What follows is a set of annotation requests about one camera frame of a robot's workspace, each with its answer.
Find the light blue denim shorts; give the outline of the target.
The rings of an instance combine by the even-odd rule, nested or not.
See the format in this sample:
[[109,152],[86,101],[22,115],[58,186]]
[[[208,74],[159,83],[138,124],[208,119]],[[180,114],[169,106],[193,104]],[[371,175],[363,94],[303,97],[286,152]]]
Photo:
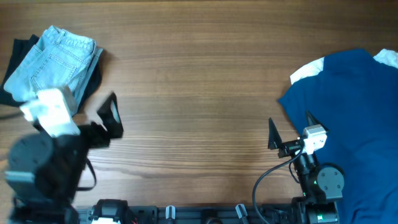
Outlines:
[[8,78],[4,90],[23,104],[40,90],[67,86],[77,104],[75,115],[102,53],[94,39],[50,26]]

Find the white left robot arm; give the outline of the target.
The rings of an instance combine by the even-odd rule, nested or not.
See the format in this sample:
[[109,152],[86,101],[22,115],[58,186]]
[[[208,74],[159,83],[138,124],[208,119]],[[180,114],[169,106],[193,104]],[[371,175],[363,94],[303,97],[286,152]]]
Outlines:
[[61,128],[59,136],[36,123],[38,133],[23,136],[11,147],[5,172],[14,191],[8,223],[80,222],[72,202],[77,191],[91,190],[79,186],[83,169],[93,167],[88,152],[108,147],[124,132],[115,93],[110,93],[97,114],[102,124],[80,125],[75,131]]

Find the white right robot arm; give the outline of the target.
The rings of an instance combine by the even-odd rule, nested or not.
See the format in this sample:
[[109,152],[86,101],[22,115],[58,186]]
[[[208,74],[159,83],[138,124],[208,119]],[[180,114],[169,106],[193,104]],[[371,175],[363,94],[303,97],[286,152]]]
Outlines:
[[305,113],[307,127],[296,140],[283,142],[272,119],[269,119],[270,150],[277,149],[278,157],[288,157],[294,167],[301,197],[291,201],[291,223],[339,223],[337,201],[343,199],[345,174],[332,163],[321,164],[315,151],[325,146],[328,129],[309,111]]

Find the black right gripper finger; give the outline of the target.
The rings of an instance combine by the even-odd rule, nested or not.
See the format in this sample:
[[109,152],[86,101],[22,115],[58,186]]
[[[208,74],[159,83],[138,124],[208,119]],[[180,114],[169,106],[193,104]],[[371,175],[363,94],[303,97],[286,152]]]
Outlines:
[[316,119],[316,117],[314,117],[314,115],[311,114],[311,112],[306,111],[305,116],[308,126],[320,125],[325,131],[328,130],[328,128],[325,125],[323,125],[319,120]]
[[268,139],[268,148],[270,150],[279,149],[282,146],[282,139],[279,135],[279,132],[272,120],[269,118],[269,139]]

